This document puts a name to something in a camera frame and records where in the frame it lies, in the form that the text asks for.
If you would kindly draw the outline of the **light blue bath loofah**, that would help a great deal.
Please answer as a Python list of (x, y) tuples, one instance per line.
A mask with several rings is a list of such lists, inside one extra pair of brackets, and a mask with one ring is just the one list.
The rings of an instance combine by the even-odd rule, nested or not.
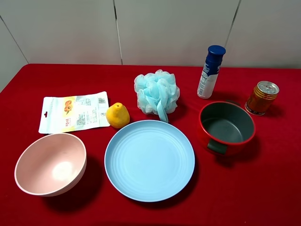
[(137, 106), (144, 114), (158, 115), (168, 123), (168, 114), (173, 113), (180, 97), (175, 75), (157, 70), (155, 73), (140, 74), (134, 79)]

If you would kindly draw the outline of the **blue and white bottle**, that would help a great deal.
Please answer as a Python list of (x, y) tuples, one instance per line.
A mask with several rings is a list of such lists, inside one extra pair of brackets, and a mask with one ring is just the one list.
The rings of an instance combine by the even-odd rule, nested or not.
[(212, 45), (208, 48), (197, 89), (197, 95), (200, 98), (208, 99), (212, 95), (225, 53), (226, 49), (219, 45)]

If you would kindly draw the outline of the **pink bowl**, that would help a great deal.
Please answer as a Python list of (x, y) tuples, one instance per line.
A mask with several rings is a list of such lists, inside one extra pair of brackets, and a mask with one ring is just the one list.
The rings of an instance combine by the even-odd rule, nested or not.
[(87, 151), (77, 136), (50, 134), (28, 146), (14, 171), (17, 186), (25, 193), (41, 197), (61, 195), (83, 177)]

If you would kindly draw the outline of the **gold drink can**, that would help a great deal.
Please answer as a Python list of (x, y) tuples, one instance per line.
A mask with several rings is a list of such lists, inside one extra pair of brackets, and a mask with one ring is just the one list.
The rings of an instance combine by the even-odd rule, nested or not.
[(279, 93), (279, 87), (270, 81), (260, 81), (245, 103), (245, 109), (253, 115), (264, 115)]

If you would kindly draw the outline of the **white snack pouch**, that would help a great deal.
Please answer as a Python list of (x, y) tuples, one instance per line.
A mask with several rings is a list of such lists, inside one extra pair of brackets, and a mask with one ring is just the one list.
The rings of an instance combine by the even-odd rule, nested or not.
[(107, 92), (70, 97), (45, 97), (40, 119), (40, 134), (55, 134), (108, 127)]

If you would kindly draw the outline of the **light blue plate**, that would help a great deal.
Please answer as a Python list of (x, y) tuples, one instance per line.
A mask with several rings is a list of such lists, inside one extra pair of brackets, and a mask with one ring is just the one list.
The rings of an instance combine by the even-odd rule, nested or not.
[(160, 202), (177, 195), (189, 183), (195, 154), (178, 128), (143, 120), (123, 127), (112, 137), (104, 167), (111, 184), (124, 196)]

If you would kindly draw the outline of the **red pot with grey inside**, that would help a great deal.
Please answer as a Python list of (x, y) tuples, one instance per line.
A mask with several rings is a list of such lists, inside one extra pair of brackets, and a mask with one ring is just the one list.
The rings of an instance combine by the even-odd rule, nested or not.
[(203, 148), (215, 155), (239, 153), (253, 139), (255, 131), (252, 117), (235, 103), (211, 102), (199, 112), (198, 140)]

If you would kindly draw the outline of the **yellow lemon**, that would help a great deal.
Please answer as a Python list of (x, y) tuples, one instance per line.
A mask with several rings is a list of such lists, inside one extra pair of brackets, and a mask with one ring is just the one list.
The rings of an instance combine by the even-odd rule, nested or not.
[(105, 115), (108, 123), (116, 129), (120, 129), (130, 122), (129, 112), (122, 103), (110, 106)]

